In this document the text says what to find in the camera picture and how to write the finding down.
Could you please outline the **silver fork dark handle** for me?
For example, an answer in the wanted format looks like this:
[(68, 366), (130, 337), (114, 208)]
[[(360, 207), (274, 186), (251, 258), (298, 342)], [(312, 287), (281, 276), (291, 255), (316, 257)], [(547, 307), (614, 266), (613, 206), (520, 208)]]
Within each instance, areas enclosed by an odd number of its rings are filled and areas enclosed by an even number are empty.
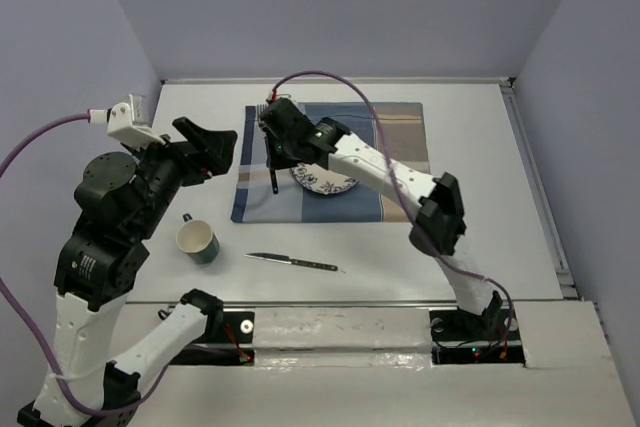
[(261, 122), (264, 112), (270, 107), (268, 103), (262, 103), (256, 106), (256, 121)]

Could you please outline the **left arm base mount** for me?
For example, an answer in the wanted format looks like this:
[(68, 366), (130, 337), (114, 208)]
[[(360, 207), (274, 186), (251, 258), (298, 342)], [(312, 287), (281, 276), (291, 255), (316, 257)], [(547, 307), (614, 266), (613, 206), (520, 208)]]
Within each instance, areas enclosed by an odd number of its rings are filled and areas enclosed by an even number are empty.
[(172, 366), (251, 366), (255, 360), (253, 335), (255, 313), (232, 310), (224, 313), (219, 327), (184, 347), (170, 362)]

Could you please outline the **silver knife dark handle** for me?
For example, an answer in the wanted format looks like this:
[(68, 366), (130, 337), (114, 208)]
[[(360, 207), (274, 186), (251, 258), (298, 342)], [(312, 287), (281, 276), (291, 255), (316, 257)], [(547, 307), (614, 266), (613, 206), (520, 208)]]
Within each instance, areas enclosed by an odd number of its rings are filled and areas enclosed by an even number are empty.
[(328, 272), (338, 271), (338, 267), (333, 264), (297, 259), (297, 258), (292, 258), (290, 256), (281, 255), (281, 254), (254, 252), (254, 253), (247, 253), (246, 257), (256, 259), (256, 260), (276, 262), (276, 263), (294, 265), (298, 267), (304, 267), (304, 268), (310, 268), (310, 269), (316, 269), (316, 270), (322, 270), (322, 271), (328, 271)]

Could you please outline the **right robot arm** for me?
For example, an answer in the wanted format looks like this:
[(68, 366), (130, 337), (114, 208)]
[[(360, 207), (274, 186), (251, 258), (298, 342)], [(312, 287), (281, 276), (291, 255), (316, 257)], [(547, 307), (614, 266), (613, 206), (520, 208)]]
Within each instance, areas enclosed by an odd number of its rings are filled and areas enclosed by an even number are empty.
[(284, 97), (259, 110), (257, 122), (270, 170), (317, 165), (353, 178), (400, 206), (411, 224), (411, 245), (435, 260), (454, 292), (462, 331), (473, 339), (501, 334), (507, 340), (515, 314), (510, 294), (456, 255), (456, 244), (466, 232), (456, 177), (433, 177), (410, 168), (332, 118), (312, 122)]

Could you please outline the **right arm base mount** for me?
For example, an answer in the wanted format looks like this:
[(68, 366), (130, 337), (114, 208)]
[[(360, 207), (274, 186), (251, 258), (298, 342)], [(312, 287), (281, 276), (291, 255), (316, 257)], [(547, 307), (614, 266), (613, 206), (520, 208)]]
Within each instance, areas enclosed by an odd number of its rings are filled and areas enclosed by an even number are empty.
[(526, 363), (517, 317), (500, 311), (497, 326), (483, 334), (471, 334), (461, 324), (457, 310), (429, 312), (431, 361), (435, 366), (507, 365)]

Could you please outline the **teal paper cup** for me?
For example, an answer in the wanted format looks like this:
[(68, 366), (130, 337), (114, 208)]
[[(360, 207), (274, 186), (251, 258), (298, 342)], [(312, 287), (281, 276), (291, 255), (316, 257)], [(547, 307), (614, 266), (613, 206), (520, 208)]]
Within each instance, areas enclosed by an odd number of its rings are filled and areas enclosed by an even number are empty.
[(176, 233), (176, 244), (196, 264), (209, 264), (220, 252), (220, 244), (213, 228), (190, 214), (182, 216), (183, 224)]

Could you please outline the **blue floral ceramic plate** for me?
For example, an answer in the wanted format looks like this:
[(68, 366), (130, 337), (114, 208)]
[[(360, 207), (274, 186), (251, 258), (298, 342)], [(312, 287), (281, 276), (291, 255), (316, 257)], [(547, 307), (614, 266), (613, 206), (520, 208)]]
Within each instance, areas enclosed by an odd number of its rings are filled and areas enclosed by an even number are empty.
[(304, 190), (322, 196), (346, 193), (358, 185), (356, 179), (325, 170), (316, 164), (299, 163), (290, 168), (290, 173)]

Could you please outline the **blue plaid cloth placemat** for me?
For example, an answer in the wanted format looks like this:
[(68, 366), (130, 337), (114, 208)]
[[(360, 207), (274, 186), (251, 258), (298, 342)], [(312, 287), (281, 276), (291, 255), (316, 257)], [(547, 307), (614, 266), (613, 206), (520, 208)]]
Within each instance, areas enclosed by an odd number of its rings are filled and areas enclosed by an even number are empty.
[(299, 103), (313, 123), (331, 118), (350, 130), (328, 168), (298, 164), (270, 172), (258, 116), (245, 109), (243, 142), (231, 220), (234, 223), (404, 222), (405, 212), (388, 172), (393, 170), (409, 202), (430, 192), (418, 179), (430, 172), (419, 102)]

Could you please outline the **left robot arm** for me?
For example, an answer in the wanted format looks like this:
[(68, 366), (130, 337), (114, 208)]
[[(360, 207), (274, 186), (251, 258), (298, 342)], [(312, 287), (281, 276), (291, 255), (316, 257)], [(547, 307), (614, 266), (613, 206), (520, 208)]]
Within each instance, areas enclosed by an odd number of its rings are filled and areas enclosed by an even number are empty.
[(146, 241), (183, 187), (227, 173), (237, 134), (209, 131), (186, 118), (135, 150), (95, 157), (74, 198), (81, 214), (63, 246), (54, 276), (56, 331), (48, 376), (17, 416), (22, 426), (124, 426), (156, 387), (170, 361), (194, 341), (224, 327), (223, 304), (194, 289), (129, 351), (111, 357), (115, 324), (148, 258)]

